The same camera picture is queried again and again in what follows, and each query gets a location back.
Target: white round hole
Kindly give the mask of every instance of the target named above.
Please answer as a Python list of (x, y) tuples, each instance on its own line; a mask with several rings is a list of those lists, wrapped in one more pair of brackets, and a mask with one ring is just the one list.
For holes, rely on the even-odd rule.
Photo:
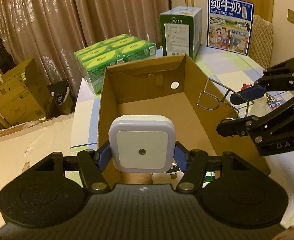
[(176, 89), (176, 88), (178, 88), (179, 87), (179, 83), (177, 82), (177, 81), (175, 81), (175, 82), (173, 82), (172, 84), (171, 84), (171, 89)]

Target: blue milk carton poster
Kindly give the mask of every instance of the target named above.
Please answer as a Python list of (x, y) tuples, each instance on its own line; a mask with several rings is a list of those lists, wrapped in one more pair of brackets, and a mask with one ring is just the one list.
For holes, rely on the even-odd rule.
[(253, 7), (242, 0), (208, 0), (207, 46), (247, 55)]

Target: ribbed gray surface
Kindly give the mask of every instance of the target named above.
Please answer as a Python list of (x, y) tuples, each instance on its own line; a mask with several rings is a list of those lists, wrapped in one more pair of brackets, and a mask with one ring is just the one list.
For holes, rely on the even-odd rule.
[(279, 225), (229, 227), (210, 217), (194, 196), (176, 193), (170, 185), (117, 185), (110, 193), (92, 196), (69, 221), (41, 229), (7, 224), (0, 239), (270, 240), (282, 230)]

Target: electrical socket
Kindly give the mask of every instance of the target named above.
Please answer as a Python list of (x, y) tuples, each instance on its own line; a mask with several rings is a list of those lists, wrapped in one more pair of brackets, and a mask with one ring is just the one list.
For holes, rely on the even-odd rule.
[(294, 11), (290, 9), (288, 9), (288, 22), (294, 24)]

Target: brown satin curtain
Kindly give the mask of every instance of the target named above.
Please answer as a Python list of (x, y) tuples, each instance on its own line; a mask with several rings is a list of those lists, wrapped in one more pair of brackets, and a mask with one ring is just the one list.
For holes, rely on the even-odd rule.
[(121, 33), (159, 42), (168, 9), (168, 0), (0, 0), (0, 37), (17, 64), (34, 57), (48, 84), (67, 79), (77, 95), (75, 51)]

